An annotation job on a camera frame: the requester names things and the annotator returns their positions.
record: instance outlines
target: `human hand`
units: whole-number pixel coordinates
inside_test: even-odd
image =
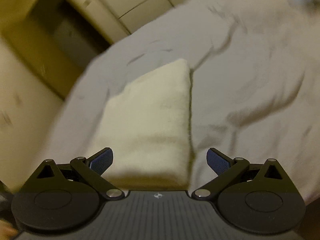
[[[10,223],[0,220],[0,240],[10,240],[17,234],[18,231],[14,229]]]

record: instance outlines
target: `bed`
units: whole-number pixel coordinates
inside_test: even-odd
[[[276,158],[306,204],[320,197],[320,13],[288,0],[188,0],[94,59],[77,81],[35,165],[81,156],[108,100],[160,66],[192,75],[189,191],[217,176],[215,147],[250,163]]]

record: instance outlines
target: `white bedsheet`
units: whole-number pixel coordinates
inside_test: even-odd
[[[196,69],[189,190],[216,176],[205,160],[215,147],[251,163],[278,159],[310,203],[320,196],[319,19],[287,0],[190,0],[169,11],[89,65],[29,174],[46,158],[83,155],[110,97],[184,58]]]

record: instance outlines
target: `ribbed black surface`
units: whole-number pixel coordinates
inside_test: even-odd
[[[18,240],[302,240],[290,232],[282,236],[253,236],[226,224],[208,202],[189,198],[184,191],[132,191],[108,202],[86,227],[64,236],[22,233]]]

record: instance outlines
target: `screw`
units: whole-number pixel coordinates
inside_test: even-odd
[[[122,191],[119,190],[119,189],[117,189],[117,188],[109,189],[109,190],[107,191],[107,196],[108,196],[108,197],[112,197],[112,198],[113,198],[113,197],[120,197],[121,194],[122,194]]]
[[[201,189],[197,189],[195,191],[195,195],[197,197],[209,197],[211,194],[211,192],[207,189],[201,188]]]

